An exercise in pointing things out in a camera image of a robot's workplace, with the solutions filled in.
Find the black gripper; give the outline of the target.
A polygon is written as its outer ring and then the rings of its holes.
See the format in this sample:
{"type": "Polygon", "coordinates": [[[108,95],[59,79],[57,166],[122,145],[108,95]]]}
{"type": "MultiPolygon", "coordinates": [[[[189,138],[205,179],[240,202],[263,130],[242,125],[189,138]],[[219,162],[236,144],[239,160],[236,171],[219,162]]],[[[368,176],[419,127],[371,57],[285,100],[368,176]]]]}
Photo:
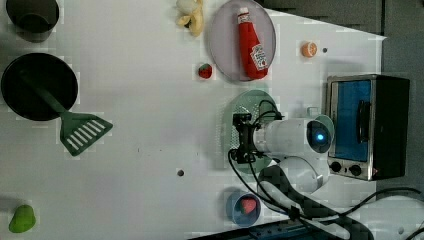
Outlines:
{"type": "Polygon", "coordinates": [[[256,126],[251,123],[250,113],[236,113],[233,115],[233,126],[238,133],[239,146],[232,151],[232,159],[238,164],[247,164],[255,161],[256,147],[253,143],[253,133],[256,126]]]}

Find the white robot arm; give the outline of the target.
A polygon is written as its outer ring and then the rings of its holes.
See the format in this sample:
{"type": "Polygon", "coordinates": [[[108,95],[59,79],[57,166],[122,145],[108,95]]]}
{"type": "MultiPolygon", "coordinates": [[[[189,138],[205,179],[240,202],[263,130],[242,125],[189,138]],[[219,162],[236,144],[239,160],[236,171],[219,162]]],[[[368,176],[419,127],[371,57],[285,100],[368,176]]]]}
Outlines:
{"type": "Polygon", "coordinates": [[[275,118],[265,122],[236,113],[232,125],[239,146],[228,151],[229,163],[246,166],[252,191],[271,210],[339,240],[423,240],[423,202],[373,193],[343,208],[313,195],[329,180],[325,154],[332,134],[317,119],[275,118]]]}

